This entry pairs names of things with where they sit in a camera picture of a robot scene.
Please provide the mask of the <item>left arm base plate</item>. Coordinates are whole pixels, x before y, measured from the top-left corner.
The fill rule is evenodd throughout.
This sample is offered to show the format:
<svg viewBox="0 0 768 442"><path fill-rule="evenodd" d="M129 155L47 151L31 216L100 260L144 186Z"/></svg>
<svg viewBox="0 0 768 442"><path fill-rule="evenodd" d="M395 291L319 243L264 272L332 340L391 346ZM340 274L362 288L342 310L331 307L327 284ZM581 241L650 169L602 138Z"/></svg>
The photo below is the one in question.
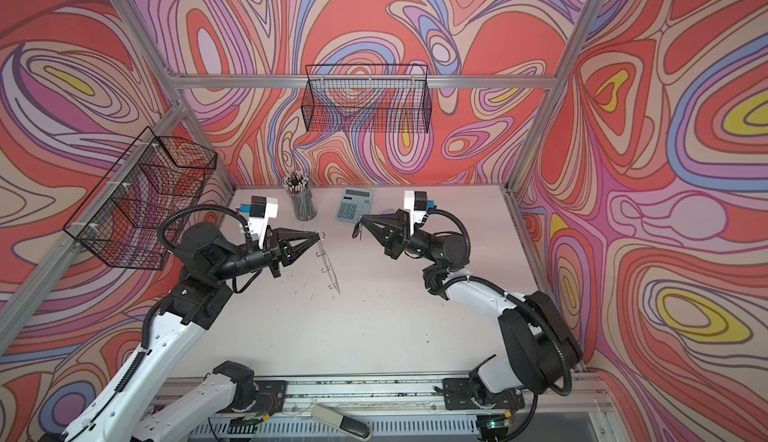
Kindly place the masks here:
<svg viewBox="0 0 768 442"><path fill-rule="evenodd" d="M283 410L288 383L286 380L258 380L236 388L233 402L227 407L232 413L254 413L272 416Z"/></svg>

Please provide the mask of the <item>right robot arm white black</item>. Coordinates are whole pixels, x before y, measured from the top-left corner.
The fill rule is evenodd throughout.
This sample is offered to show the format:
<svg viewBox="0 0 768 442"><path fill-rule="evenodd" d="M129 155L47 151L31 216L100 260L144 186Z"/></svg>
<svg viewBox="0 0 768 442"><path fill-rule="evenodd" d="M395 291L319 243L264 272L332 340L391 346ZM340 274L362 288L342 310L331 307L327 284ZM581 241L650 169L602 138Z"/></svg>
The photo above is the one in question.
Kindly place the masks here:
<svg viewBox="0 0 768 442"><path fill-rule="evenodd" d="M410 212L400 209L362 216L352 236L360 237L363 230L393 260L405 255L429 261L422 271L429 294L497 323L505 353L489 356L468 375L469 396L478 405L489 406L514 391L572 393L572 369L582 359L581 350L551 298L541 291L530 295L509 292L471 273L471 240L458 217L429 208L416 222Z"/></svg>

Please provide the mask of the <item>teal calculator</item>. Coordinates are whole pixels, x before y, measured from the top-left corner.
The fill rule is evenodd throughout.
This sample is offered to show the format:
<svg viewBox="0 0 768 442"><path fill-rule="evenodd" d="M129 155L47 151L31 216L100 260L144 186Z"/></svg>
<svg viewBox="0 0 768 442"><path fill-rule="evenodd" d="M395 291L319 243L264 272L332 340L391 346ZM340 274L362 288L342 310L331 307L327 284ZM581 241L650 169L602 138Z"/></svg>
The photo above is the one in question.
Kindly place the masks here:
<svg viewBox="0 0 768 442"><path fill-rule="evenodd" d="M369 189L345 187L342 192L336 219L341 222L357 223L369 213L373 192Z"/></svg>

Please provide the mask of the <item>pencil cup with pencils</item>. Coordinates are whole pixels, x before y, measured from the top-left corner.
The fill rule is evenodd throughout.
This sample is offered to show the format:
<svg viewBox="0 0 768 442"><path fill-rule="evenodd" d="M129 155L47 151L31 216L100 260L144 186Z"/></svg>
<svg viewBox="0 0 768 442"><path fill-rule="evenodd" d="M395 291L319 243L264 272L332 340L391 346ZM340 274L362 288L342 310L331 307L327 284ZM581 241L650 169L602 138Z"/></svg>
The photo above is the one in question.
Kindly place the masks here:
<svg viewBox="0 0 768 442"><path fill-rule="evenodd" d="M294 171L283 180L283 186L292 200L295 217L303 222L312 220L317 211L308 175L301 171Z"/></svg>

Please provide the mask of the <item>grey foot pedal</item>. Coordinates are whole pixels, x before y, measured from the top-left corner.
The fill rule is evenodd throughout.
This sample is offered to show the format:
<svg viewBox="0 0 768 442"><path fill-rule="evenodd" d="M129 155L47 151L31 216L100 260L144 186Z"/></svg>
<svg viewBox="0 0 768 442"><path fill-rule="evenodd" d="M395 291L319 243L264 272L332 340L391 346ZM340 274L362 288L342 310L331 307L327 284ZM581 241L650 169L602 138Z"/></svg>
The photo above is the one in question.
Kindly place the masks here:
<svg viewBox="0 0 768 442"><path fill-rule="evenodd" d="M324 405L314 405L311 417L315 421L359 441L369 441L372 437L372 429L366 422L344 415Z"/></svg>

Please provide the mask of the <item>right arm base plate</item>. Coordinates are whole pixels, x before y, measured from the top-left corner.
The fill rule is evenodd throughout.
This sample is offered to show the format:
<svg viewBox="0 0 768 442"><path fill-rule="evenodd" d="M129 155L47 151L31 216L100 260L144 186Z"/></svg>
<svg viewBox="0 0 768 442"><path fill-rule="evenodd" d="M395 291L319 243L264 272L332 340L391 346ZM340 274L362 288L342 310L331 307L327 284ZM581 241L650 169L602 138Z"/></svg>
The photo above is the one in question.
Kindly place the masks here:
<svg viewBox="0 0 768 442"><path fill-rule="evenodd" d="M444 378L434 391L443 398L447 410L503 410L515 413L526 407L522 393L507 389L491 393L470 378Z"/></svg>

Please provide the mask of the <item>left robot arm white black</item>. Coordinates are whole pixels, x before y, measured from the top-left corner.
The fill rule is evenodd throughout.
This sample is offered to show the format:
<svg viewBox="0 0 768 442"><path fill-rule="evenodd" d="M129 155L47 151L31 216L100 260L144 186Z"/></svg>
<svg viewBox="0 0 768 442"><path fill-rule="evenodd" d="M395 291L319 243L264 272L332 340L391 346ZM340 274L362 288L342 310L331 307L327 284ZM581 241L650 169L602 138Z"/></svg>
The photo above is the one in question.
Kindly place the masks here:
<svg viewBox="0 0 768 442"><path fill-rule="evenodd" d="M236 282L263 270L279 277L321 240L319 233L273 228L273 198L255 197L242 214L214 204L181 209L163 220L157 239L182 264L178 282L142 322L141 340L106 388L61 434L45 441L179 441L220 411L248 413L259 397L254 372L225 361L195 389L153 415L146 410L184 355L211 328Z"/></svg>

